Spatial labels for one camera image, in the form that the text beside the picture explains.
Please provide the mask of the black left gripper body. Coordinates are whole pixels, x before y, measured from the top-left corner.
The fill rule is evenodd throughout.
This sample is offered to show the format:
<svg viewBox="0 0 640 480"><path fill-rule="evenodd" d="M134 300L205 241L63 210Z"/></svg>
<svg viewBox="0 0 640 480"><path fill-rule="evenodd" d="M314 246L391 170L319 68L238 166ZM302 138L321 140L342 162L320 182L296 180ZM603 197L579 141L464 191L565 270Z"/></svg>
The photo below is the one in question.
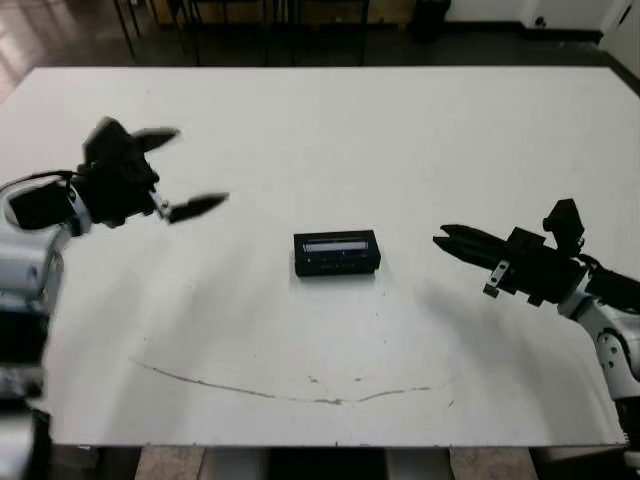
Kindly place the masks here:
<svg viewBox="0 0 640 480"><path fill-rule="evenodd" d="M121 226L155 209L150 193L159 181L131 135L95 135L84 144L84 163L73 180L94 224Z"/></svg>

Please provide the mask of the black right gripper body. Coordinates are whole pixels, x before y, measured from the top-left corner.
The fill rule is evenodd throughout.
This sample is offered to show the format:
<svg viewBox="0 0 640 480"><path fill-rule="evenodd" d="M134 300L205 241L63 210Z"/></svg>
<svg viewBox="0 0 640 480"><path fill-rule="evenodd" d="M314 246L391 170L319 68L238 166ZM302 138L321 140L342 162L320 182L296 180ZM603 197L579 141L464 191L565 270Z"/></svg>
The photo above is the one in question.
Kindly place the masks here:
<svg viewBox="0 0 640 480"><path fill-rule="evenodd" d="M483 292L493 298L500 290L512 295L522 292L534 306L544 301L561 303L583 278L586 267L544 242L542 236L515 227Z"/></svg>

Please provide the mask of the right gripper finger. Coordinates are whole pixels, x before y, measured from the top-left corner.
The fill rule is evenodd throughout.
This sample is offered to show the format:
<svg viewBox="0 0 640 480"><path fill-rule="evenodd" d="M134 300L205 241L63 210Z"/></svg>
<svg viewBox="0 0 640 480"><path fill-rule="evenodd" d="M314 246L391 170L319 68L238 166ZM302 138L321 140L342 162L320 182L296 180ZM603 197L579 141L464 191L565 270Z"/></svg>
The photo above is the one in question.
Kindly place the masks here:
<svg viewBox="0 0 640 480"><path fill-rule="evenodd" d="M434 237L434 243L455 258L487 270L494 270L503 255L493 247L482 247L453 237Z"/></svg>
<svg viewBox="0 0 640 480"><path fill-rule="evenodd" d="M445 236L438 238L438 246L446 251L501 251L506 245L505 240L466 225L447 224L441 230Z"/></svg>

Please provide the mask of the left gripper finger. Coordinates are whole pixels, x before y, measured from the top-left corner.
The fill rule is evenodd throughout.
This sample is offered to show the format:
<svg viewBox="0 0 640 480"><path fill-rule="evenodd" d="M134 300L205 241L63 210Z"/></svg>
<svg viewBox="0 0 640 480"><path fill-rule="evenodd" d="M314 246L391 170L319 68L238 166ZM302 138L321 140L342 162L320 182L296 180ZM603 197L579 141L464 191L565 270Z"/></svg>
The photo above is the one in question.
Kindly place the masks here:
<svg viewBox="0 0 640 480"><path fill-rule="evenodd" d="M149 152L165 145L180 134L176 128L144 128L131 134L142 152Z"/></svg>
<svg viewBox="0 0 640 480"><path fill-rule="evenodd" d="M166 215L169 224L187 221L216 209L229 199L228 192L215 192L196 196L175 205L170 205Z"/></svg>

